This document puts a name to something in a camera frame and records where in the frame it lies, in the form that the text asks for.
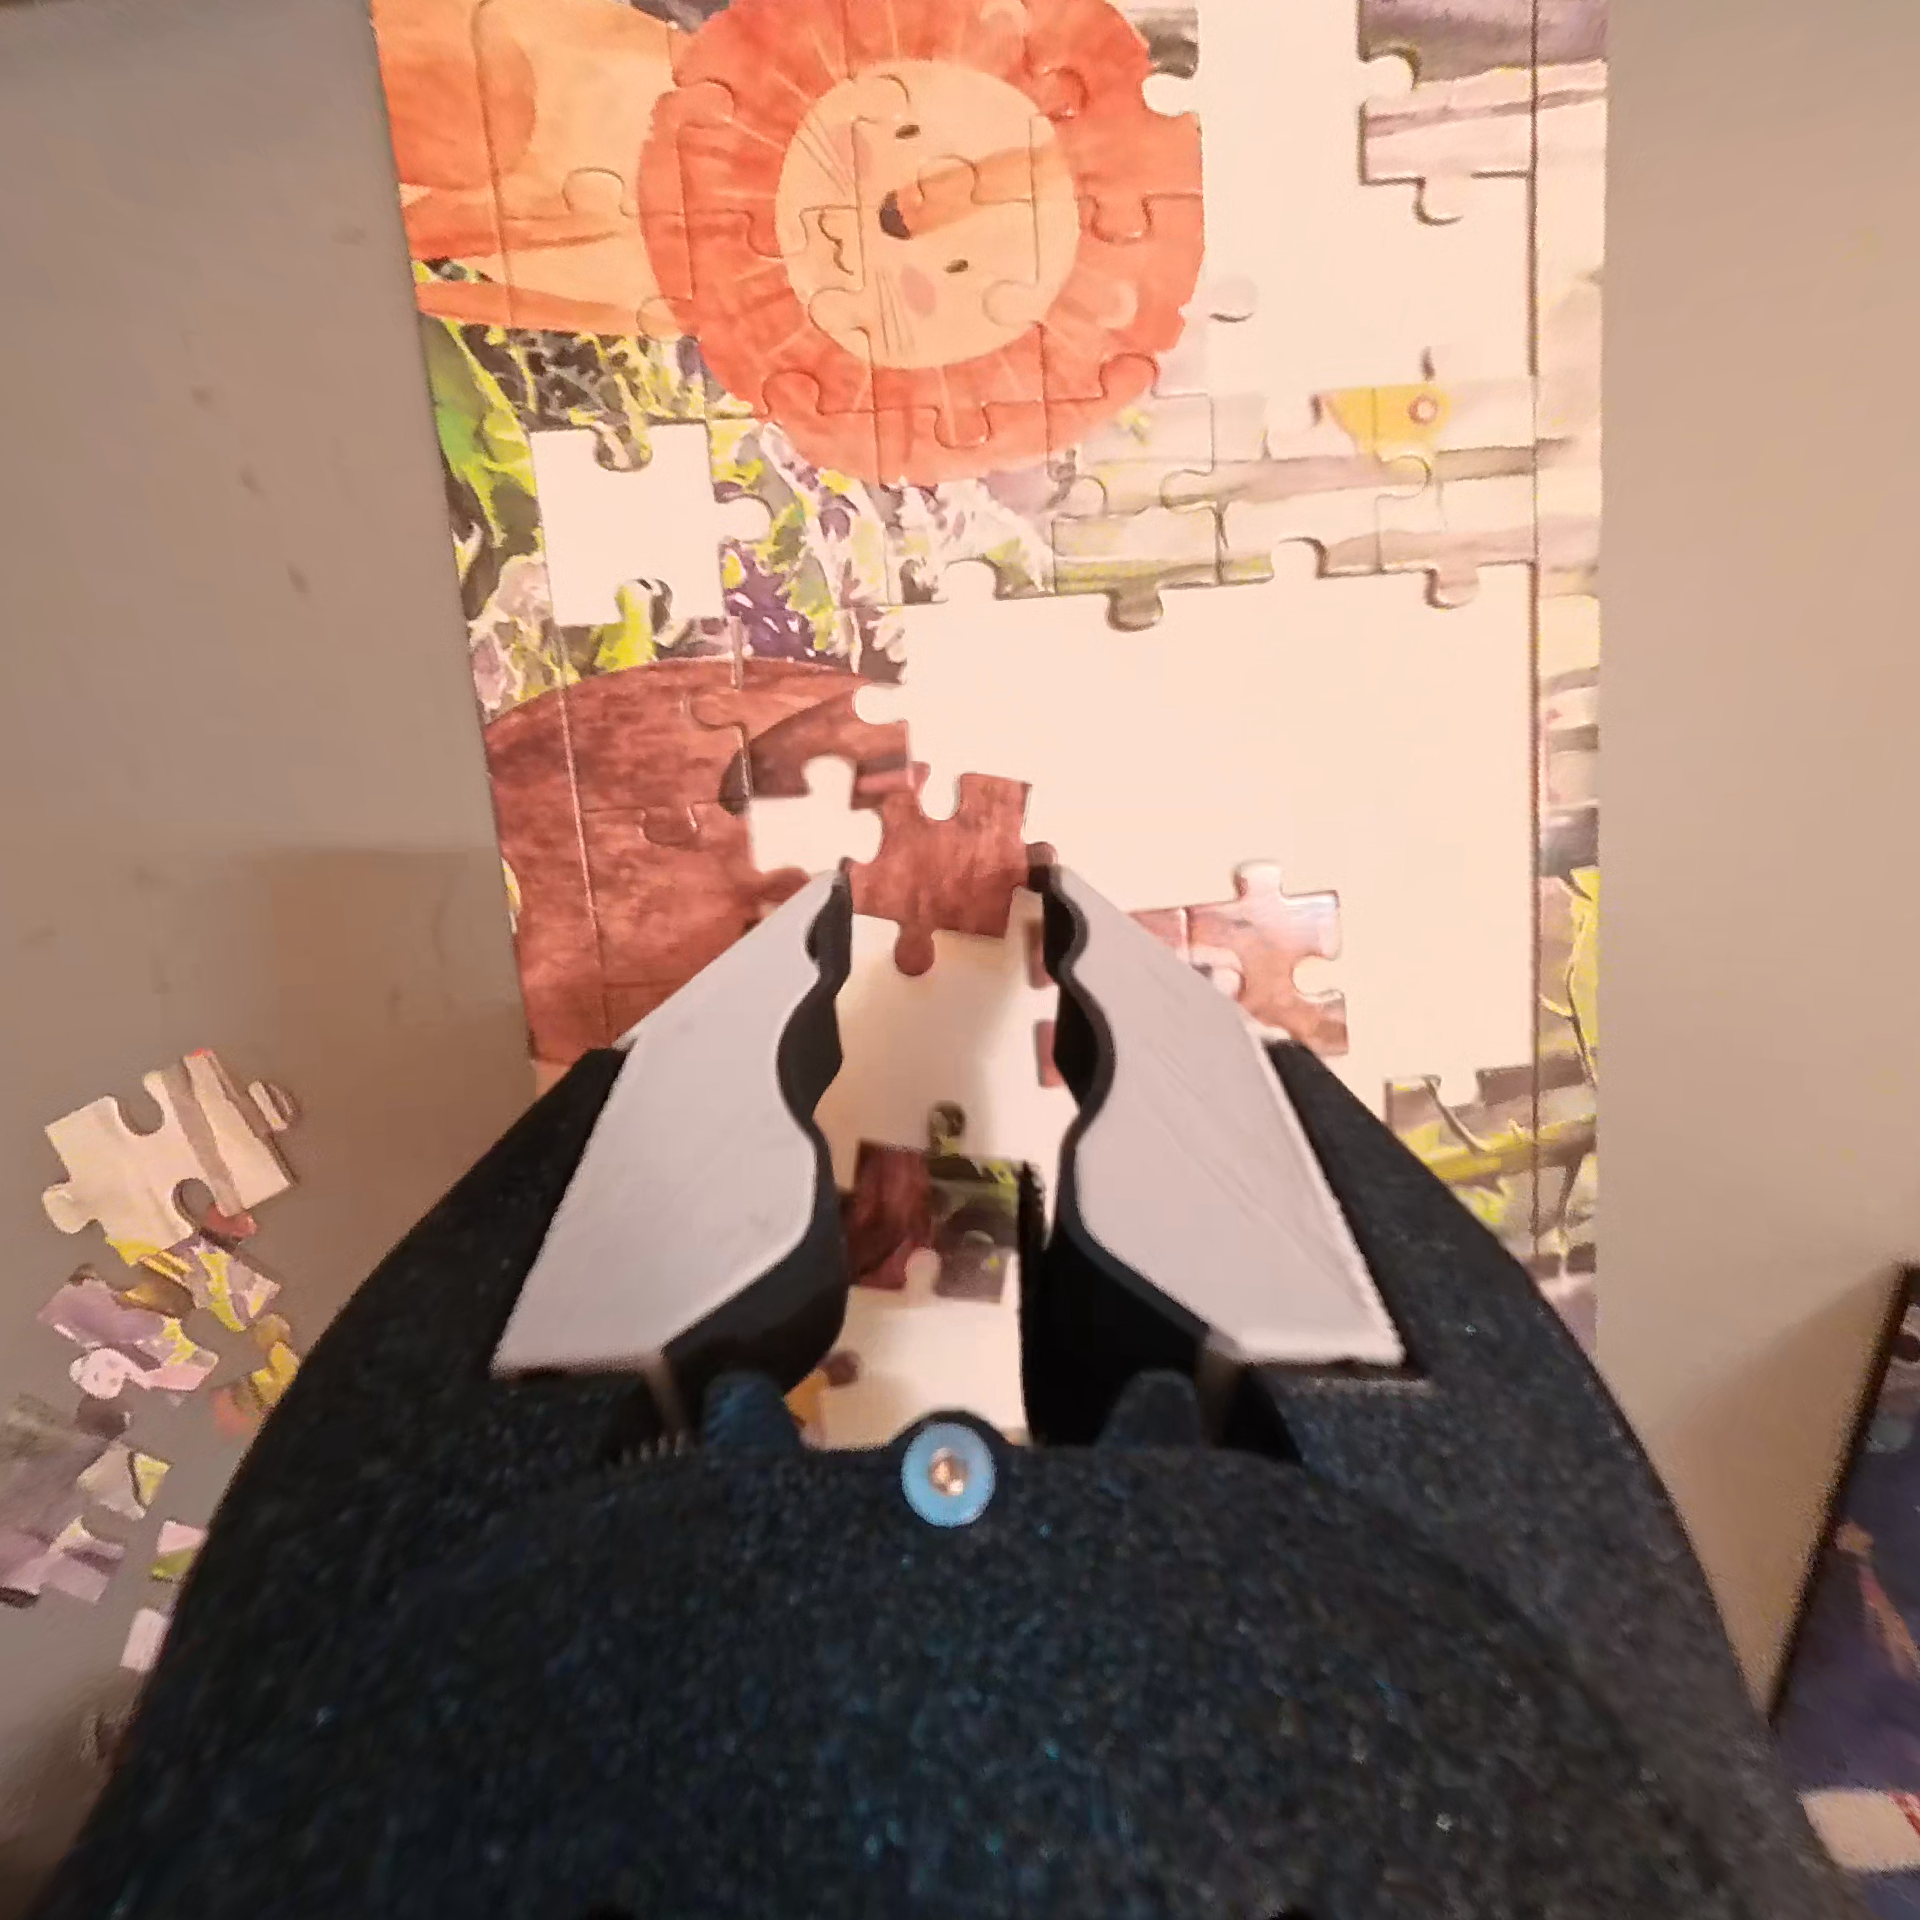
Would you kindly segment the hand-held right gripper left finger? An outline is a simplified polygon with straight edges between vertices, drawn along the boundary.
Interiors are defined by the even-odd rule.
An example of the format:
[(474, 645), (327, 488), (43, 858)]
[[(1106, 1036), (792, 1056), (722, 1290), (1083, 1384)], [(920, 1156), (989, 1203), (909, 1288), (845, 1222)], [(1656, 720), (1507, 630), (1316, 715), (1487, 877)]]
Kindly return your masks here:
[(801, 1386), (849, 1313), (818, 1105), (843, 1064), (849, 877), (805, 881), (616, 1044), (620, 1068), (491, 1355), (647, 1384), (691, 1426), (733, 1372)]

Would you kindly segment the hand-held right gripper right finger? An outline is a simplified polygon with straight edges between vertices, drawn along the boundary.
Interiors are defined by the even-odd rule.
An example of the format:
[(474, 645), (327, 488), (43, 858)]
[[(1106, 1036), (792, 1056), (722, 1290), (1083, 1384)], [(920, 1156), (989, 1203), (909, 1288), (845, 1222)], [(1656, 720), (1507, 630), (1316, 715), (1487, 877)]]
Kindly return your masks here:
[(1240, 1006), (1061, 865), (1034, 872), (1072, 1094), (1027, 1226), (1027, 1428), (1087, 1446), (1145, 1377), (1255, 1430), (1265, 1370), (1401, 1384), (1407, 1346), (1271, 1050)]

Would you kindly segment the brown green puzzle piece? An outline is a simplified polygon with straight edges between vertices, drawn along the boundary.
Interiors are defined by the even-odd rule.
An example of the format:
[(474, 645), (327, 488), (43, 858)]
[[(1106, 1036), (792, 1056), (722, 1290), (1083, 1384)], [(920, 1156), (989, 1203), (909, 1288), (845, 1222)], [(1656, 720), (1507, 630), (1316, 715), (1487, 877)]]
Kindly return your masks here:
[(969, 1117), (949, 1100), (929, 1108), (925, 1126), (922, 1147), (858, 1145), (843, 1194), (852, 1284), (1005, 1305), (1017, 1284), (1027, 1165), (979, 1158)]

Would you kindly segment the plain brown puzzle piece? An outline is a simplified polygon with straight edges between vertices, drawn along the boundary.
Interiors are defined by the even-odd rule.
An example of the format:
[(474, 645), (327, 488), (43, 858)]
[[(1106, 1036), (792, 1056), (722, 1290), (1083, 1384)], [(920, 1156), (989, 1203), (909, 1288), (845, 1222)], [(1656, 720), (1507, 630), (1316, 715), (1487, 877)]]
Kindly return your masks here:
[(909, 762), (875, 798), (875, 856), (843, 865), (852, 909), (896, 923), (895, 963), (904, 976), (935, 968), (939, 931), (1002, 939), (1031, 865), (1029, 782), (965, 773), (954, 782), (946, 816), (925, 813), (925, 782), (929, 765)]

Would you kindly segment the jigsaw puzzle frame board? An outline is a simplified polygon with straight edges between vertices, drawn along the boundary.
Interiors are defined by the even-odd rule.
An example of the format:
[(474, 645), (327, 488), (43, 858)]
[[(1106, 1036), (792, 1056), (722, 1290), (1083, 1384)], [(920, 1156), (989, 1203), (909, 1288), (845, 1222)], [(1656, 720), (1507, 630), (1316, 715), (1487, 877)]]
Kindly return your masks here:
[[(1204, 258), (1152, 393), (952, 483), (817, 466), (693, 344), (425, 314), (472, 683), (535, 1070), (612, 1043), (778, 904), (871, 859), (841, 760), (719, 800), (693, 692), (749, 657), (866, 681), (925, 813), (1031, 784), (1044, 850), (1138, 908), (1244, 859), (1336, 892), (1336, 1073), (1597, 1322), (1601, 262), (1608, 4), (1115, 4), (1203, 142)], [(416, 299), (431, 274), (411, 258)], [(855, 914), (858, 1145), (1071, 1123), (1041, 906), (1002, 939)], [(792, 1396), (829, 1446), (935, 1404), (1023, 1434), (1005, 1305), (852, 1288)]]

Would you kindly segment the jigsaw pieces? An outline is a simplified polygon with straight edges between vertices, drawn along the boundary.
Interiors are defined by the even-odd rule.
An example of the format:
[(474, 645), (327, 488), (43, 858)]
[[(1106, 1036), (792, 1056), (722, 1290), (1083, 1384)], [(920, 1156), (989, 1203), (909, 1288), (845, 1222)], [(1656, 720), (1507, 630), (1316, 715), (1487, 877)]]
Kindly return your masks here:
[(43, 1129), (63, 1168), (42, 1206), (66, 1237), (96, 1233), (115, 1269), (81, 1265), (34, 1323), (66, 1348), (66, 1398), (4, 1406), (2, 1594), (104, 1604), (137, 1595), (120, 1654), (147, 1677), (205, 1528), (162, 1512), (171, 1460), (140, 1435), (157, 1411), (204, 1406), (247, 1445), (298, 1379), (281, 1284), (250, 1244), (261, 1206), (298, 1178), (281, 1153), (298, 1105), (239, 1084), (205, 1048), (147, 1073), (153, 1125), (98, 1097)]

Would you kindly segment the assembled orange lion pieces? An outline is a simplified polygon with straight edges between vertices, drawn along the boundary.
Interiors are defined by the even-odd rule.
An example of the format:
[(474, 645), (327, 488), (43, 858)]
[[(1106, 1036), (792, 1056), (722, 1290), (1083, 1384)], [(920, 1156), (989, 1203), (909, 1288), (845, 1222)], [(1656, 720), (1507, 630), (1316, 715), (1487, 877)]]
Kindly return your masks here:
[(696, 345), (817, 466), (933, 488), (1155, 390), (1203, 142), (1115, 4), (372, 4), (423, 310)]

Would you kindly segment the illustrated puzzle box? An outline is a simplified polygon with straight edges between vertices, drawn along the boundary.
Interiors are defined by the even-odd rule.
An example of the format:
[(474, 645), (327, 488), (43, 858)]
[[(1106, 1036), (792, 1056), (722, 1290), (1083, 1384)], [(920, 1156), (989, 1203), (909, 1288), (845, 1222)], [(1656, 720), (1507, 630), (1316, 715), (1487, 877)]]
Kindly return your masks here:
[(1919, 1915), (1919, 1269), (1892, 1290), (1772, 1710), (1793, 1788), (1883, 1918)]

